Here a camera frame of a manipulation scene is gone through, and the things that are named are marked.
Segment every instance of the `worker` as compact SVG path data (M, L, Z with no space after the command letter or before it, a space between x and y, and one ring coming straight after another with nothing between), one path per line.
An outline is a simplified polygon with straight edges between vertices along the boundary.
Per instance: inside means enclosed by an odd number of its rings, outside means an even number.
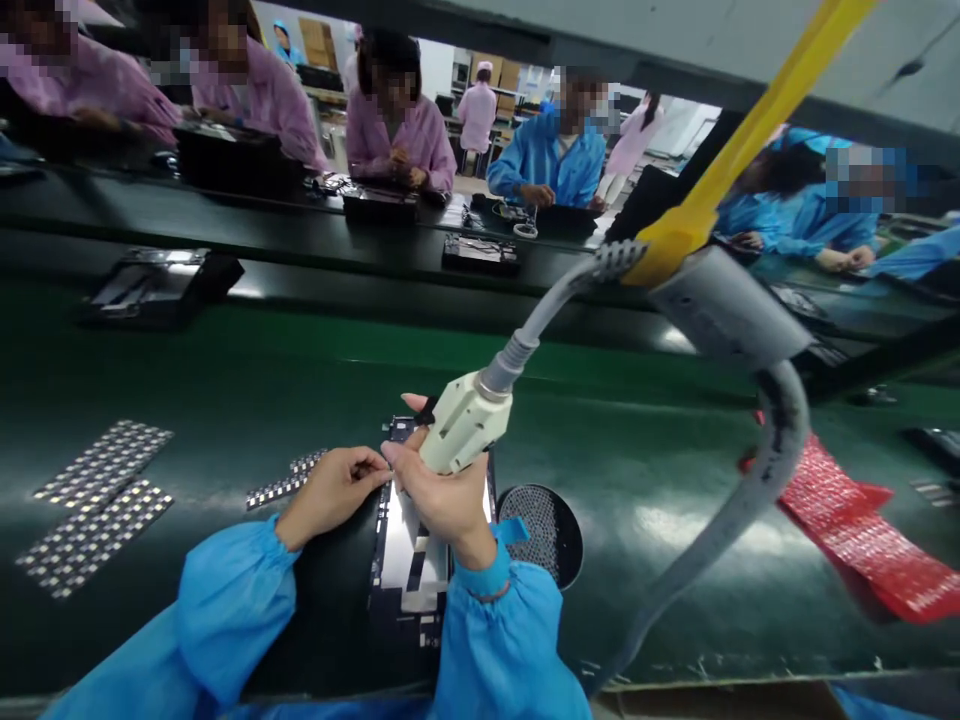
M530 118L487 170L495 195L538 208L553 204L603 210L596 196L607 144L590 122L607 101L607 84L588 70L567 68L558 112Z
M416 411L426 403L416 395L404 400ZM421 428L403 446L385 442L382 456L370 448L331 450L282 514L202 542L187 555L177 600L74 685L44 720L212 720L226 713L588 720L583 689L557 655L563 599L556 583L543 568L511 562L487 525L486 455L457 475L439 476L417 452L426 435ZM301 551L346 522L390 480L388 462L420 521L453 549L456 572L447 591L433 698L236 707L296 610L293 564ZM324 638L314 641L323 647Z
M360 53L360 43L362 42L363 27L360 23L357 23L353 26L353 52L347 58L347 64L340 76L343 81L343 92L348 99L353 91L360 87L360 80L357 78L357 56Z
M867 274L875 277L886 273L904 280L919 280L958 255L960 225L911 241L909 245L877 260L867 269Z
M200 58L192 78L195 114L276 135L286 155L315 172L329 171L296 74L247 35L246 0L179 0L169 8Z
M0 18L0 78L33 111L175 145L180 109L128 55L81 35L57 0L10 0Z
M806 145L764 148L717 206L714 232L735 246L770 252L788 230L780 203L823 178L823 158Z
M597 195L610 205L620 197L630 173L636 168L647 146L663 125L663 109L659 93L647 93L644 102L637 105L620 126L620 140L614 145Z
M853 143L805 128L789 128L773 146L799 144L824 157L826 166L832 168L835 163L845 166L852 177L844 183L817 183L798 197L780 203L786 231L770 251L816 258L828 271L860 270L869 266L879 250L875 235L880 214L873 212L870 198L863 193L873 192L870 178L878 171L882 174L882 167L841 161L841 153L849 153ZM870 152L867 148L859 150Z
M451 192L457 162L440 109L420 92L417 44L400 33L367 29L357 74L360 87L347 103L350 175Z
M463 123L460 132L460 148L463 150L463 169L468 160L486 154L490 149L490 131L497 119L497 95L490 89L493 63L482 60L477 63L477 82L469 88L457 106L457 117Z
M296 70L297 65L306 65L307 59L303 56L300 48L290 42L290 32L283 20L273 21L273 34L277 37L277 45L274 51L277 57L283 60L291 69Z

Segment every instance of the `blue uniform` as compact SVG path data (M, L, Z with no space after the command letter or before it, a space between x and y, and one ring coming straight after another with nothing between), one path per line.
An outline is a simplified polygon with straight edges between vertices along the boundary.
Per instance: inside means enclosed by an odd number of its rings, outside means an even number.
M290 37L290 33L287 30L287 26L283 24L282 20L277 20L273 23L274 27L278 27L283 30L283 34L287 36L287 42L290 44L289 50L284 50L283 46L280 45L280 42L274 38L273 42L275 46L273 48L274 52L280 56L280 59L284 62L291 63L293 65L306 65L307 59L303 56L303 53L300 51L300 48L295 47L293 40Z
M960 226L914 240L906 247L877 260L867 268L871 277L880 273L904 280L919 280L931 270L960 255Z
M851 252L869 245L879 249L874 235L879 213L842 213L827 201L827 185L813 185L800 195L775 203L786 228L779 241L769 248L781 255L816 257L824 248Z
M731 238L743 232L758 232L763 237L764 250L775 245L785 230L776 198L769 193L727 197L717 206L717 215L713 228L716 232Z
M98 720L204 718L570 718L589 720L583 689L557 655L562 598L526 563L458 572L447 593L434 697L237 707L247 679L296 609L293 563L277 516L208 538L187 555L176 602L75 685L43 716ZM500 553L506 553L503 543ZM491 573L497 577L485 577ZM506 593L471 594L477 578ZM317 644L323 638L316 638Z
M807 130L806 128L790 127L787 128L787 131L783 135L770 143L770 147L774 150L782 150L785 147L799 145L800 143L803 143L820 155L826 155L827 150L830 148L848 148L853 146L852 142L844 140L843 138L824 135L823 133L818 133L815 130Z
M490 191L515 199L514 185L549 185L557 205L586 207L600 183L607 143L588 123L561 159L559 129L558 113L537 115L517 128L513 141L487 169Z

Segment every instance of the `wrist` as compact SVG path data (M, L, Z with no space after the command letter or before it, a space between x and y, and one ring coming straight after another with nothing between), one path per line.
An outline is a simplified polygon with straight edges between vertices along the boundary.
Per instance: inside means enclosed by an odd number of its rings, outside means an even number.
M473 572L487 570L497 559L497 541L486 523L465 533L451 545L457 562Z
M295 516L289 510L277 519L274 527L277 539L283 543L288 552L300 552L303 546L313 539L312 533L297 523Z

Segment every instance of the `pink uniform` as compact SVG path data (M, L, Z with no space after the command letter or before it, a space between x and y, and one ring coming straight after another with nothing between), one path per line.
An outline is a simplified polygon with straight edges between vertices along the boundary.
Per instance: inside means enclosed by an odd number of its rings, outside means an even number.
M233 78L218 75L209 63L197 63L194 106L242 118L244 127L279 137L283 151L306 167L317 172L331 170L320 147L310 101L293 70L249 36L247 61L246 84L239 94Z
M637 109L630 113L630 117L623 121L620 126L620 140L614 145L604 171L607 175L629 175L640 162L653 136L663 124L663 109L657 108L653 121L644 128L643 116L646 111L646 105L638 105Z
M487 83L478 82L463 94L457 117L463 123L460 147L485 153L490 148L490 130L497 119L497 94Z
M0 74L44 115L69 117L80 108L96 108L143 125L167 145L176 144L171 128L180 123L180 109L136 60L79 34L72 42L69 66L41 65L23 46L0 44Z
M423 95L415 107L407 110L393 142L387 135L380 107L375 96L366 97L354 90L347 103L347 162L353 177L389 175L390 151L403 148L410 165L427 173L427 183L434 190L453 190L453 174L457 162L447 137L440 108Z

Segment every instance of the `white wall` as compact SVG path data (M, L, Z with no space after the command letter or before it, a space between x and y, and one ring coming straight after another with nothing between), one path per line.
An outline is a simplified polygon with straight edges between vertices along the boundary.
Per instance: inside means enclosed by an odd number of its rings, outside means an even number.
M344 23L339 18L318 15L317 13L302 12L293 8L274 5L273 3L260 2L252 0L253 10L257 14L257 20L260 21L260 29L263 30L264 44L270 49L276 48L277 37L273 33L273 23L281 20L290 33L290 42L294 47L306 55L303 46L303 34L300 32L300 18L307 17L312 20L325 22L330 26L330 37L333 39L333 51L337 56L337 66L342 72L346 66L347 58L353 52L353 43L347 37L348 28L353 27L353 23Z
M663 126L653 137L649 149L667 155L682 154L700 130L703 122L716 119L720 115L718 107L683 98L673 98L669 107L665 107L665 111Z
M423 38L420 38L419 42L420 74L423 76L420 92L431 100L436 100L438 93L449 95L456 48Z

